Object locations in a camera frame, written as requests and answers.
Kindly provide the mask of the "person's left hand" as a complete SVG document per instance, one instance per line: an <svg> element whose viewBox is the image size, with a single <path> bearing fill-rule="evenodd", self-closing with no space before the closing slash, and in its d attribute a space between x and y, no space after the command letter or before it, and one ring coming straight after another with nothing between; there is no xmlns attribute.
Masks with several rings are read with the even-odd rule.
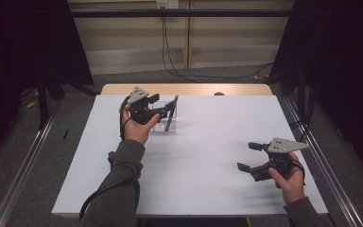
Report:
<svg viewBox="0 0 363 227"><path fill-rule="evenodd" d="M124 135L127 140L134 140L144 145L147 142L149 132L159 121L160 115L157 113L145 124L136 123L130 117L130 105L127 104L122 108L122 123L124 127Z"/></svg>

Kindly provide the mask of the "wooden table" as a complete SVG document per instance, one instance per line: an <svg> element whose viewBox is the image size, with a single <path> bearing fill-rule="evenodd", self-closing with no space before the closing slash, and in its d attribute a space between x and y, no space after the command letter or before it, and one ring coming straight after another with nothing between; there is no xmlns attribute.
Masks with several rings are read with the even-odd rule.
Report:
<svg viewBox="0 0 363 227"><path fill-rule="evenodd" d="M221 93L225 96L271 96L266 84L238 83L114 83L103 86L102 95L128 95L135 87L142 88L150 94L212 96Z"/></svg>

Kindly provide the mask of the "white table cover board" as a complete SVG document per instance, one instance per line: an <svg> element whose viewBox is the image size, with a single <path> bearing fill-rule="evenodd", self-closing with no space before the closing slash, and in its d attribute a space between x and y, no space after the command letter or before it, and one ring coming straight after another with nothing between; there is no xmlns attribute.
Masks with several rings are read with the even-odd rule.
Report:
<svg viewBox="0 0 363 227"><path fill-rule="evenodd" d="M53 214L78 216L110 171L117 148L119 95L95 99ZM293 134L276 96L180 96L177 130L151 131L143 158L137 214L154 217L246 217L284 211L272 180L256 182L237 164L260 166L268 157L249 142Z"/></svg>

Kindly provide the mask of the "person's right hand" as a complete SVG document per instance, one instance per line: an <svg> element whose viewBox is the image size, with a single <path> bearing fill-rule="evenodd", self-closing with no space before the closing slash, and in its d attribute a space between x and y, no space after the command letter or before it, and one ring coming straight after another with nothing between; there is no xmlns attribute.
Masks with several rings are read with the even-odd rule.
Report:
<svg viewBox="0 0 363 227"><path fill-rule="evenodd" d="M299 167L293 166L285 176L281 175L275 168L270 167L268 174L281 187L283 199L286 204L305 197L303 189L304 176Z"/></svg>

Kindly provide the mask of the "black curtain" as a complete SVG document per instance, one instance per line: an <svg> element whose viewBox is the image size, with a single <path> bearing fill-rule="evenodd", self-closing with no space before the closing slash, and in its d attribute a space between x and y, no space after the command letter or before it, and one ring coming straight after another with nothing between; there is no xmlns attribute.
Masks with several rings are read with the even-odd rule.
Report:
<svg viewBox="0 0 363 227"><path fill-rule="evenodd" d="M304 80L363 161L363 0L294 0L270 76Z"/></svg>
<svg viewBox="0 0 363 227"><path fill-rule="evenodd" d="M0 143L25 89L93 83L68 0L0 0Z"/></svg>

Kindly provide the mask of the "white wall socket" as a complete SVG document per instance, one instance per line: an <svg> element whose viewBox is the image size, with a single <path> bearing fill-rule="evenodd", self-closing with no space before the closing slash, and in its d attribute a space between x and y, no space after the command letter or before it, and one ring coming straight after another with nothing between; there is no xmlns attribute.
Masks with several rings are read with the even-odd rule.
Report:
<svg viewBox="0 0 363 227"><path fill-rule="evenodd" d="M179 0L156 0L158 9L178 9L180 6Z"/></svg>

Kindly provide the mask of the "black metal stand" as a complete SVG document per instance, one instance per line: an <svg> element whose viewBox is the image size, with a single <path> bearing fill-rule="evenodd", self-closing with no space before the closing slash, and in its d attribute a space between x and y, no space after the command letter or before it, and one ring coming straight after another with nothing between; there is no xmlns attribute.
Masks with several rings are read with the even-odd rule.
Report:
<svg viewBox="0 0 363 227"><path fill-rule="evenodd" d="M303 124L305 123L305 75L302 69L300 69L298 84L298 111Z"/></svg>
<svg viewBox="0 0 363 227"><path fill-rule="evenodd" d="M38 80L38 100L39 100L39 109L40 109L39 129L42 130L48 120L48 106L46 101L46 89L45 89L43 75L40 75Z"/></svg>

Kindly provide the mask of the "black horizontal frame bar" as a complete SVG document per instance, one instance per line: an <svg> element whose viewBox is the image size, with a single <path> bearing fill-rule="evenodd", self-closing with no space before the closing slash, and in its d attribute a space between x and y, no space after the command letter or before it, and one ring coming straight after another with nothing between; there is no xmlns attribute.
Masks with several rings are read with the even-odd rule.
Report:
<svg viewBox="0 0 363 227"><path fill-rule="evenodd" d="M134 18L134 17L289 17L287 9L137 9L87 10L72 9L75 18Z"/></svg>

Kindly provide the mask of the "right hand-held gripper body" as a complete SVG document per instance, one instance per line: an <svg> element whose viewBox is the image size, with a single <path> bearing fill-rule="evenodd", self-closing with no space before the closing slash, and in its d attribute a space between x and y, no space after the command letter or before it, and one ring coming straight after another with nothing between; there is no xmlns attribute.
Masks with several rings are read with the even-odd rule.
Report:
<svg viewBox="0 0 363 227"><path fill-rule="evenodd" d="M294 161L289 153L307 148L306 144L274 137L269 144L262 145L262 150L268 155L268 162L262 166L251 168L251 176L256 182L271 178L268 174L270 167L275 168L281 175L288 174L293 166L297 166L301 171L304 171L303 165L299 161Z"/></svg>

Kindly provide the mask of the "aluminium floor rail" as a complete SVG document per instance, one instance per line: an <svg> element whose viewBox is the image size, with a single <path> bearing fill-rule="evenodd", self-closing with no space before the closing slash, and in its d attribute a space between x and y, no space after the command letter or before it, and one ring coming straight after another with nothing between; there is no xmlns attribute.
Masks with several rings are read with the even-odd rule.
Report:
<svg viewBox="0 0 363 227"><path fill-rule="evenodd" d="M338 206L346 218L348 224L350 227L363 227L363 221L358 215L354 204L337 179L335 172L327 162L327 159L324 156L312 131L309 130L305 124L300 123L301 119L299 117L298 107L294 100L291 97L283 97L282 103L286 105L286 107L289 109L289 114L293 117L294 121L297 122L298 129L301 132L301 138L309 146L309 151L318 165L319 172L321 173L322 178L328 184L328 187L331 193L334 195L334 198L337 201Z"/></svg>
<svg viewBox="0 0 363 227"><path fill-rule="evenodd" d="M22 165L20 166L13 182L11 183L8 192L0 202L0 227L5 227L9 220L9 216L26 184L28 175L30 174L32 167L34 166L39 156L46 137L50 133L54 119L59 111L60 106L60 101L54 102L47 121L44 123L43 127L38 130L38 133L36 134L35 139L31 147L29 148L24 161L22 162Z"/></svg>

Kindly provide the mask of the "clear acrylic pen holder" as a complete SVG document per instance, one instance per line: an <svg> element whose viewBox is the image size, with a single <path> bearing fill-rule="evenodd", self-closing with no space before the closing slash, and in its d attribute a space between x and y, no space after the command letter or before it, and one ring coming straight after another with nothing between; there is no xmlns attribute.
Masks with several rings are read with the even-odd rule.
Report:
<svg viewBox="0 0 363 227"><path fill-rule="evenodd" d="M158 108L162 108L165 104L167 104L168 101L157 101L153 104L150 104L149 107L151 109L158 109ZM153 128L154 132L175 132L177 130L177 115L178 115L178 109L176 109L176 111L174 112L174 116L173 116L173 120L171 122L171 126L170 126L170 130L169 131L164 131L166 124L167 124L167 120L168 120L168 116L169 116L170 112L167 113L167 117L161 119Z"/></svg>

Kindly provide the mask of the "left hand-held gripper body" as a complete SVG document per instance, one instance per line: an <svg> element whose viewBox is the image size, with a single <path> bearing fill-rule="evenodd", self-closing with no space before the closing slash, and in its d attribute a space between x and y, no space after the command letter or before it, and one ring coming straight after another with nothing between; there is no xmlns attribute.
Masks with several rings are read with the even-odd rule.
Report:
<svg viewBox="0 0 363 227"><path fill-rule="evenodd" d="M129 96L130 116L141 125L145 125L155 114L159 114L161 119L165 118L162 108L150 109L148 107L149 97L149 93L139 87L135 87Z"/></svg>

